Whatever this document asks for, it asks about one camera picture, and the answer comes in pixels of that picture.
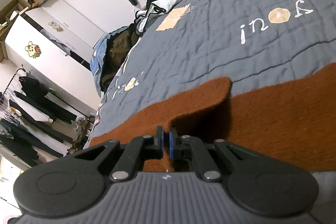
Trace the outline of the rust brown fuzzy garment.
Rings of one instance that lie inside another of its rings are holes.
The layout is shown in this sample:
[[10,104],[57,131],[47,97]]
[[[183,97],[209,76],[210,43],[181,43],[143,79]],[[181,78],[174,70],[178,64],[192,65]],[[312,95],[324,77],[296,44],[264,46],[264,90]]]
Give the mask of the rust brown fuzzy garment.
[[335,169],[335,64],[234,97],[229,88],[222,77],[154,103],[91,145],[126,144],[162,126],[205,143],[224,139],[309,171]]

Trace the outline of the cardboard boxes on wardrobe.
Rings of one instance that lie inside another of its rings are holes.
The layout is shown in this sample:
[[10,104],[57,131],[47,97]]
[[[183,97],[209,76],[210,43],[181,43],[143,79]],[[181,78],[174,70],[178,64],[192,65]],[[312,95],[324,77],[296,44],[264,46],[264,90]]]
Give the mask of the cardboard boxes on wardrobe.
[[1,62],[8,59],[5,38],[18,15],[25,16],[27,11],[41,7],[49,0],[12,0],[1,9]]

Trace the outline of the grey patterned quilt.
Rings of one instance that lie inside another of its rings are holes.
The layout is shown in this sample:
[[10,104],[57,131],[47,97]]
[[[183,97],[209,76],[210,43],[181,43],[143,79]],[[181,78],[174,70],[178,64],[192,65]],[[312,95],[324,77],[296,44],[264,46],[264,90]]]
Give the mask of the grey patterned quilt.
[[26,209],[20,223],[335,223],[335,169],[309,171],[224,139],[203,142],[222,179],[175,172],[163,158],[112,182],[117,139],[91,145],[144,108],[222,77],[231,97],[335,64],[335,0],[182,0],[139,35],[98,106],[75,160],[88,205],[67,217]]

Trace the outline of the clothes rack with dark clothes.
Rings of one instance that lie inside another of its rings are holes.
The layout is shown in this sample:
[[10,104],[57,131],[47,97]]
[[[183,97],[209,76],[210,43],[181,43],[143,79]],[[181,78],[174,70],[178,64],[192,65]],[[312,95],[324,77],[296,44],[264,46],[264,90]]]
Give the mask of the clothes rack with dark clothes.
[[26,170],[67,156],[87,115],[19,68],[1,92],[1,156]]

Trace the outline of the blue fabric bag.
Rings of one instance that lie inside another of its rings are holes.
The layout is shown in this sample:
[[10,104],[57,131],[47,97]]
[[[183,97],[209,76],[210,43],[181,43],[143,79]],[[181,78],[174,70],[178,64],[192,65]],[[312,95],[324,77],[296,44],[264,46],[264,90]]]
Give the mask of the blue fabric bag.
[[110,33],[104,34],[93,48],[93,53],[90,60],[90,70],[93,75],[94,85],[98,96],[101,97],[102,88],[100,87],[100,78],[102,74],[102,67],[104,65],[104,58],[106,54],[108,40],[116,38],[120,33],[128,29],[128,26],[123,26]]

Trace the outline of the white grey garment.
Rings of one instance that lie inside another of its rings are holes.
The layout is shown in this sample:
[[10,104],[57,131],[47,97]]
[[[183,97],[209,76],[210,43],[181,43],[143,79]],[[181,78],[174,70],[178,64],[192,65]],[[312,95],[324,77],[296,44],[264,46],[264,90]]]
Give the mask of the white grey garment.
[[154,23],[157,17],[170,12],[182,0],[156,0],[151,2],[145,10],[135,13],[135,32],[143,36],[143,33]]

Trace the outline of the shoes on floor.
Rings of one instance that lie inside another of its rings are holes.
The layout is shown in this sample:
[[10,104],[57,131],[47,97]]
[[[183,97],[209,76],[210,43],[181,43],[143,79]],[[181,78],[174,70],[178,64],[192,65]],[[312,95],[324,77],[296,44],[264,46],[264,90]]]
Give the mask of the shoes on floor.
[[67,155],[73,154],[84,148],[92,131],[95,116],[90,115],[86,118],[80,117],[76,122],[77,139],[72,143],[72,146],[67,149]]

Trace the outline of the white wardrobe with sticker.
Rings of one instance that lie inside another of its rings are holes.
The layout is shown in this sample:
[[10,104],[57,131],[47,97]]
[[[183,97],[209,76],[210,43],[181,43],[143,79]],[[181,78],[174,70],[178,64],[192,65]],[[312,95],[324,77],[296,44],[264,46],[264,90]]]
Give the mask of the white wardrobe with sticker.
[[100,97],[89,62],[103,32],[63,0],[50,0],[18,15],[5,38],[8,58],[24,67],[85,115]]

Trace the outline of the dark brown garment pile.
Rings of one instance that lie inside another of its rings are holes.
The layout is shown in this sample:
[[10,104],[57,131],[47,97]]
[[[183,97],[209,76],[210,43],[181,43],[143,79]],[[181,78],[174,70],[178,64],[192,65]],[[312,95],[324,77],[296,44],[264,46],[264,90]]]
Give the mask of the dark brown garment pile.
[[104,93],[138,39],[139,35],[135,32],[134,23],[108,34],[102,74],[100,76],[100,88]]

